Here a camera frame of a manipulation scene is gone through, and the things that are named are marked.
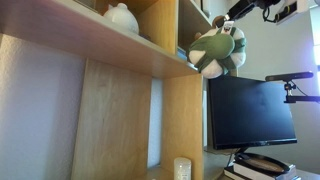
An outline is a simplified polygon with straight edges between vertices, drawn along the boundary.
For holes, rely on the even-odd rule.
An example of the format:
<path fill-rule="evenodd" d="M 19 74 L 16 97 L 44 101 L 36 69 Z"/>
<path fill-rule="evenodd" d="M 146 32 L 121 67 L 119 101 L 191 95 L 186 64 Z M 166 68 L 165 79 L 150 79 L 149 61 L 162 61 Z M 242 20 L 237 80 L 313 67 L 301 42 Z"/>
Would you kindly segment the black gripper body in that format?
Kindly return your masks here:
<path fill-rule="evenodd" d="M 281 0 L 249 0 L 250 8 L 259 7 L 260 9 L 266 9 L 272 5 L 276 5 Z"/>

